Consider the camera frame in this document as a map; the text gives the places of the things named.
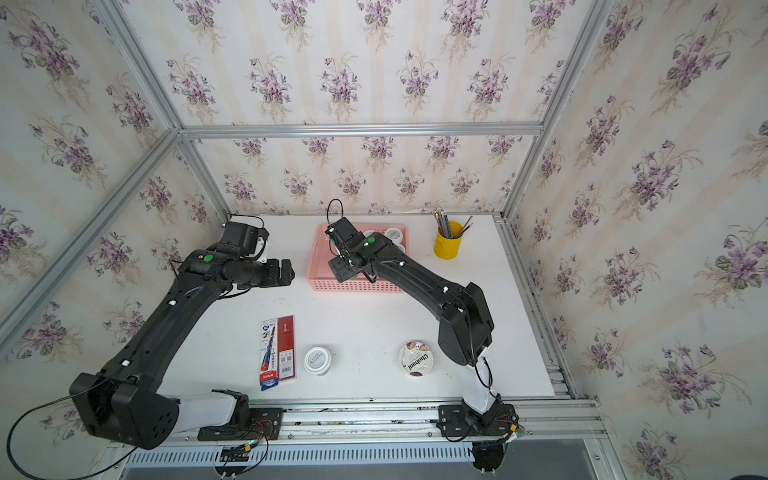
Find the pink plastic basket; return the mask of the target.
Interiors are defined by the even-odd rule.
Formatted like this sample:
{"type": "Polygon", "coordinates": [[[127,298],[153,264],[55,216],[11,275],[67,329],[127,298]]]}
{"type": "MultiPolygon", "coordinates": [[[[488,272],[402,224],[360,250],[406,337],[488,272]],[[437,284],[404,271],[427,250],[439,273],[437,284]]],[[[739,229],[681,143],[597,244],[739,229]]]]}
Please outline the pink plastic basket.
{"type": "Polygon", "coordinates": [[[320,292],[365,292],[365,293],[402,293],[402,290],[389,281],[369,282],[362,274],[352,280],[339,283],[332,273],[329,262],[338,255],[330,245],[325,234],[326,224],[319,224],[310,251],[306,279],[315,291],[320,292]]]}

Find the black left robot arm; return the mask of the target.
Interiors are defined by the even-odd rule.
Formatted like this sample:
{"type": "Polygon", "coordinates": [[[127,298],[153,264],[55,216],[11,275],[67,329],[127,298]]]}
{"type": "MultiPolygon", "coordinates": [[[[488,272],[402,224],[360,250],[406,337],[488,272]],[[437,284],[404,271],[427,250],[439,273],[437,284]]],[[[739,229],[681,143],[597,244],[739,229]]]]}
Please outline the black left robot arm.
{"type": "Polygon", "coordinates": [[[195,250],[138,332],[96,374],[81,373],[69,388],[88,434],[151,450],[180,429],[182,402],[158,393],[174,356],[205,311],[234,286],[285,287],[288,259],[255,261],[195,250]]]}

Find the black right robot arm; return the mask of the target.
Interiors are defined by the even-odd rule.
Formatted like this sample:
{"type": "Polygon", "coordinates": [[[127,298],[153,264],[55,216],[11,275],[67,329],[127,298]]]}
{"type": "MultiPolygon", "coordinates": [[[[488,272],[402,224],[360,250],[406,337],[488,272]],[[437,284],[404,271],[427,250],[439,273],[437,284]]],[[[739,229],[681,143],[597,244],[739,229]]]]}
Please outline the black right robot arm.
{"type": "Polygon", "coordinates": [[[363,276],[374,284],[389,282],[416,300],[438,322],[438,346],[456,365],[468,370],[462,404],[470,422],[488,424],[502,414],[486,358],[494,322],[484,292],[475,283],[462,286],[411,259],[387,237],[330,227],[325,235],[336,255],[329,267],[340,283],[363,276]]]}

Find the wide Chobani yogurt cup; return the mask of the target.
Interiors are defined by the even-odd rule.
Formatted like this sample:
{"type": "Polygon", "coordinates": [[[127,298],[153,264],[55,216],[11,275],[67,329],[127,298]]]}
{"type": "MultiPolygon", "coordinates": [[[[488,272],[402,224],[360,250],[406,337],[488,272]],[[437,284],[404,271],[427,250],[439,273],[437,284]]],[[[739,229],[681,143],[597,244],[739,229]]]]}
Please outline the wide Chobani yogurt cup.
{"type": "Polygon", "coordinates": [[[430,373],[434,366],[434,354],[425,342],[412,340],[406,342],[400,350],[400,366],[409,376],[422,377],[430,373]]]}

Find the red pencil box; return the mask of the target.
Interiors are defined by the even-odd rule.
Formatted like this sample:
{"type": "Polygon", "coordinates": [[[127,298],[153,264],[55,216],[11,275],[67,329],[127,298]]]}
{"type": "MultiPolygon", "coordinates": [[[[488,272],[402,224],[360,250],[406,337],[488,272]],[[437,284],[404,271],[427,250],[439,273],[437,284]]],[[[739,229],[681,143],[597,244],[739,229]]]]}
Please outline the red pencil box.
{"type": "Polygon", "coordinates": [[[293,316],[285,316],[278,319],[277,347],[279,381],[283,382],[294,379],[296,376],[296,367],[293,316]]]}

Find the yellow pencil cup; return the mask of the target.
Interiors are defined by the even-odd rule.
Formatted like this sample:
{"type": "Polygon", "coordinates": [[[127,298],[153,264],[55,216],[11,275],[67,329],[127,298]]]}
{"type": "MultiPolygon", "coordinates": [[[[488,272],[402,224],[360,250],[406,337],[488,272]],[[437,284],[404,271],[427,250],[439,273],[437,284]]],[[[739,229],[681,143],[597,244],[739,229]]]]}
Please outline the yellow pencil cup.
{"type": "Polygon", "coordinates": [[[451,237],[446,237],[443,231],[438,229],[433,248],[435,255],[442,260],[455,259],[459,254],[462,242],[463,225],[456,221],[450,221],[448,227],[451,237]]]}

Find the pencils in cup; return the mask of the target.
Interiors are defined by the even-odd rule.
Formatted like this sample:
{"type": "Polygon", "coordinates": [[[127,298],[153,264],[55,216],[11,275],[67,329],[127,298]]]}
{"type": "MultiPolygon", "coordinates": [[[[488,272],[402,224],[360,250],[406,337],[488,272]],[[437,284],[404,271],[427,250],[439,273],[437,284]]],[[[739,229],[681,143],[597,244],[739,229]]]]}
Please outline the pencils in cup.
{"type": "Polygon", "coordinates": [[[471,227],[471,222],[473,220],[473,216],[470,215],[464,223],[459,224],[458,232],[455,233],[451,220],[443,209],[436,209],[433,212],[433,216],[438,224],[438,233],[446,239],[461,238],[464,232],[471,227]]]}

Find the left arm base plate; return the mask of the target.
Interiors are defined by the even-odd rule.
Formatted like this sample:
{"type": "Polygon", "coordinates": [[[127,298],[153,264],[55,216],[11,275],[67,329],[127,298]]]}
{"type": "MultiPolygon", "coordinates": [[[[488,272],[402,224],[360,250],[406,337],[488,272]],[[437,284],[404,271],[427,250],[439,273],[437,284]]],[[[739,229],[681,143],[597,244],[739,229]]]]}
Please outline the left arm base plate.
{"type": "Polygon", "coordinates": [[[264,435],[267,440],[279,436],[285,410],[273,407],[251,407],[247,394],[232,390],[213,390],[235,401],[230,418],[221,426],[201,428],[198,441],[254,440],[264,435]]]}

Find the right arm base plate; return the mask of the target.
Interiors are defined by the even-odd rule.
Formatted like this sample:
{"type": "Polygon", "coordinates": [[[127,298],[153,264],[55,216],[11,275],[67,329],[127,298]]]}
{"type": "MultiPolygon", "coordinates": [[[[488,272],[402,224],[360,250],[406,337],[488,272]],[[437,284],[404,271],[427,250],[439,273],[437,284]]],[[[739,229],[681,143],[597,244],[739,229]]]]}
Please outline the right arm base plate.
{"type": "Polygon", "coordinates": [[[504,438],[516,432],[519,419],[511,404],[495,403],[483,414],[464,403],[449,404],[438,407],[437,428],[451,441],[469,437],[504,438]]]}

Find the aluminium mounting rail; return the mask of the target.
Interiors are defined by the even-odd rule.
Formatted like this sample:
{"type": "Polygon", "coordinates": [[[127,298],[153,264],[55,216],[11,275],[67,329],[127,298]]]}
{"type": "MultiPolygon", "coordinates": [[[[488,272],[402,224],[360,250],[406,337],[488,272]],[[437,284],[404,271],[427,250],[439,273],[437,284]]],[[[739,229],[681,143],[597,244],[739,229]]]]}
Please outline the aluminium mounting rail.
{"type": "MultiPolygon", "coordinates": [[[[520,440],[597,439],[608,437],[608,428],[592,400],[567,397],[506,398],[525,430],[520,440]]],[[[276,445],[445,442],[463,439],[481,442],[479,436],[451,433],[444,437],[443,421],[435,401],[366,401],[351,403],[272,402],[268,408],[283,410],[278,421],[276,445]]]]}

